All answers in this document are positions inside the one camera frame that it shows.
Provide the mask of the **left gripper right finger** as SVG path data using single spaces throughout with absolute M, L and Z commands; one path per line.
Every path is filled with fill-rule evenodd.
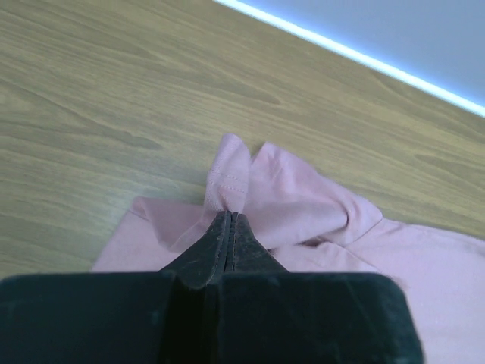
M 421 363 L 404 293 L 376 273 L 291 273 L 245 216 L 216 215 L 205 319 L 212 363 Z

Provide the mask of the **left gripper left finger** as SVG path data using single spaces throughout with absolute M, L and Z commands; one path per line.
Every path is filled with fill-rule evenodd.
M 157 272 L 1 282 L 3 363 L 209 363 L 230 215 Z

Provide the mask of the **pink graphic t-shirt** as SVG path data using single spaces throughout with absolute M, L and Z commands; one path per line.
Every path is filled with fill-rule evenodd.
M 136 198 L 95 272 L 157 271 L 207 231 L 217 213 L 244 214 L 258 242 L 295 272 L 374 272 L 404 291 L 428 363 L 484 361 L 484 242 L 384 218 L 371 202 L 271 143 L 251 155 L 225 135 L 192 205 Z

